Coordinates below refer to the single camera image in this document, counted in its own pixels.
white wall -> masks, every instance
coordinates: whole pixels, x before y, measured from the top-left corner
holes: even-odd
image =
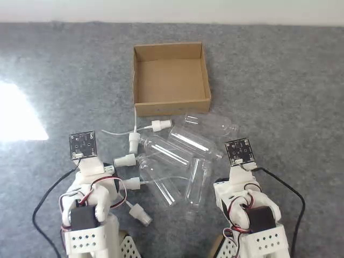
[[[344,25],[344,0],[0,0],[0,22]]]

cardboard box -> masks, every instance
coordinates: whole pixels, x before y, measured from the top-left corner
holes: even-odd
[[[202,43],[134,46],[133,88],[138,116],[208,112]]]

circuit board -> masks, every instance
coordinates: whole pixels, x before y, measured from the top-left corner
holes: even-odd
[[[72,160],[97,156],[95,131],[71,134],[69,136],[69,148]]]
[[[247,138],[225,142],[225,146],[231,167],[238,165],[236,160],[242,159],[241,164],[246,164],[255,160],[251,145]]]

white wire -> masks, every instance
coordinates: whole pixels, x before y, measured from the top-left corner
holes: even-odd
[[[127,199],[125,200],[125,203],[129,206],[130,209],[134,206]]]
[[[136,114],[136,108],[134,105],[134,116],[135,116],[135,125],[134,125],[134,132],[137,132],[137,128],[138,128],[138,115]]]
[[[141,130],[150,129],[150,128],[153,128],[152,125],[147,125],[147,126],[145,126],[145,127],[137,128],[136,131],[141,131]],[[130,134],[130,133],[132,133],[133,131],[129,131],[129,132],[125,132],[125,133],[113,133],[113,132],[109,132],[109,131],[107,131],[107,130],[102,130],[102,132],[103,132],[103,133],[110,134],[110,135],[114,135],[114,136],[121,136],[121,135]]]
[[[127,192],[127,189],[126,189],[126,187],[125,187],[125,184],[124,184],[124,182],[123,182],[123,180],[122,180],[121,178],[104,178],[104,179],[99,180],[97,183],[99,183],[99,182],[101,182],[101,181],[108,180],[108,179],[111,179],[111,180],[118,180],[119,182],[122,182],[123,190],[125,191],[125,197],[123,197],[123,196],[119,193],[119,195],[122,196],[123,200],[121,200],[121,203],[120,203],[118,206],[116,206],[115,208],[120,207],[120,206],[127,200],[127,196],[128,196],[128,192]]]
[[[75,194],[83,194],[81,191],[79,191],[80,188],[70,191],[70,192],[65,192],[63,195],[61,195],[59,197],[59,208],[60,208],[60,212],[62,213],[62,209],[63,207],[61,206],[61,200],[64,196],[74,196]]]
[[[168,177],[159,178],[157,180],[160,181],[160,180],[165,180],[165,179],[169,179],[169,178],[180,178],[180,179],[184,179],[184,180],[189,181],[189,179],[187,177],[183,177],[183,176],[168,176]],[[153,183],[154,181],[157,181],[157,180],[141,181],[140,184],[150,184],[150,183]]]

plastic bottle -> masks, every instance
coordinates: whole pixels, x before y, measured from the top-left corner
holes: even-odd
[[[237,139],[239,133],[239,126],[233,124],[228,117],[211,113],[186,114],[182,125],[201,134],[226,137],[228,140]]]
[[[158,135],[141,135],[140,143],[143,144],[146,155],[165,164],[176,166],[186,171],[193,158],[190,151],[173,145]]]
[[[210,185],[211,161],[193,159],[189,171],[190,181],[185,191],[185,200],[191,207],[199,208],[204,204],[206,192]]]
[[[207,160],[219,160],[223,156],[223,153],[217,150],[216,144],[213,141],[181,127],[174,126],[172,128],[168,141],[195,152],[198,156]]]
[[[157,161],[149,159],[145,154],[137,156],[137,160],[140,164],[140,176],[144,181],[147,181],[147,185],[155,196],[159,205],[165,209],[175,205],[181,200],[181,194],[174,186],[172,181],[163,173]]]

